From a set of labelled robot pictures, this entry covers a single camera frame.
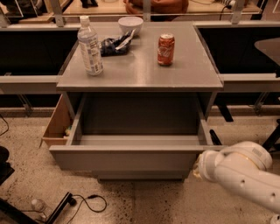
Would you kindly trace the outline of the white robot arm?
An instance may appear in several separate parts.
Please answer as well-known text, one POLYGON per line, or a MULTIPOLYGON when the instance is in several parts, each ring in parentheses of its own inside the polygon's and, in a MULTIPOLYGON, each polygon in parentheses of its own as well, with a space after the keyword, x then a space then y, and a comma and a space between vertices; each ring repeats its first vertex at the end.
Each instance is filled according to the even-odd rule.
POLYGON ((271 166, 272 157, 260 144, 245 141, 203 151, 193 175, 280 214, 280 177, 268 172, 271 166))

